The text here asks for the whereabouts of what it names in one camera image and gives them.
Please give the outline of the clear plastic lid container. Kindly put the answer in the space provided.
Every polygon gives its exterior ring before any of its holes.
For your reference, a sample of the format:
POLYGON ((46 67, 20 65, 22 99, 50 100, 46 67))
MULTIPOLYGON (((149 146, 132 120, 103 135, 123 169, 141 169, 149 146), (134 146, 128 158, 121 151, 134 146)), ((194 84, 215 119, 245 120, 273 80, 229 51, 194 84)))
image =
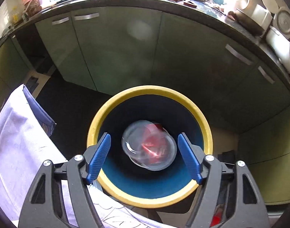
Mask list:
POLYGON ((130 124, 122 135, 121 145, 134 164, 150 171, 166 169, 177 154, 176 142, 167 130, 147 120, 130 124))

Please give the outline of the red cola can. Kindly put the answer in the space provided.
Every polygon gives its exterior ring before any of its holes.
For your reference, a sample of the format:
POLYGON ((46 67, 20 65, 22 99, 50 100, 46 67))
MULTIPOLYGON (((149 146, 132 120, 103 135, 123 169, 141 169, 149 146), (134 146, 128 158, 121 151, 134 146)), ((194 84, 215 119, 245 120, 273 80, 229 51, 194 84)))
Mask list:
POLYGON ((168 155, 166 131, 160 123, 151 123, 145 126, 142 135, 141 155, 149 164, 161 163, 168 155))

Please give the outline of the yellow rimmed blue trash bin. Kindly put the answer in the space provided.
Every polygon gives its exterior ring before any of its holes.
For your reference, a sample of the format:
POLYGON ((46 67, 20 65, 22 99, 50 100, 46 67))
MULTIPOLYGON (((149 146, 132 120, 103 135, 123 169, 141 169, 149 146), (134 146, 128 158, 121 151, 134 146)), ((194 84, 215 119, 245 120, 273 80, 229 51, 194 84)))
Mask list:
POLYGON ((142 208, 176 204, 198 187, 178 148, 181 133, 204 153, 213 151, 201 110, 162 86, 137 86, 106 101, 92 120, 87 145, 96 144, 103 133, 110 135, 111 146, 98 182, 119 201, 142 208))

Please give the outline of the green kitchen cabinets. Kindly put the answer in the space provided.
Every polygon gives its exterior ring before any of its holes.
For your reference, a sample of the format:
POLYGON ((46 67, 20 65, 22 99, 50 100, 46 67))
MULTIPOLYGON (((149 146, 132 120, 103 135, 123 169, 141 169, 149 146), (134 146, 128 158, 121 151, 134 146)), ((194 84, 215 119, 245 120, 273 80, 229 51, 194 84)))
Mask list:
POLYGON ((177 154, 166 169, 134 164, 121 147, 133 122, 158 123, 212 154, 212 128, 239 135, 264 202, 290 202, 290 83, 275 53, 235 22, 176 4, 109 1, 40 14, 0 39, 0 110, 31 68, 60 80, 40 96, 63 154, 111 148, 99 183, 137 207, 166 207, 197 188, 177 154))

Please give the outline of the purple floral tablecloth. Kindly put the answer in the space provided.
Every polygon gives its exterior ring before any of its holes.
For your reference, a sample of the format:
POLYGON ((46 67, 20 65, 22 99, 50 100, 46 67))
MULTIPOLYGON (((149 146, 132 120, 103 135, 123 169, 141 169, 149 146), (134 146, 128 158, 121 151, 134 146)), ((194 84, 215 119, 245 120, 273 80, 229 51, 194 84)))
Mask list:
MULTIPOLYGON (((42 128, 34 107, 53 124, 24 84, 10 94, 0 112, 0 207, 14 227, 18 227, 23 202, 42 163, 68 161, 47 135, 48 129, 42 128)), ((61 186, 69 224, 77 225, 67 181, 61 181, 61 186)), ((173 227, 135 213, 95 185, 87 188, 105 227, 173 227)))

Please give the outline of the white rice cooker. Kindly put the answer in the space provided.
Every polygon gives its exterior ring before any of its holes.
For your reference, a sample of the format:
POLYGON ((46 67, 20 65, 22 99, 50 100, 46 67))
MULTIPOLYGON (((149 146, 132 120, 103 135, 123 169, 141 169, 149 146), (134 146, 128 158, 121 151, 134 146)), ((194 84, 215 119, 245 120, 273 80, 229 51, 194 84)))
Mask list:
POLYGON ((290 42, 273 26, 269 27, 266 35, 267 44, 273 49, 280 63, 290 74, 290 42))

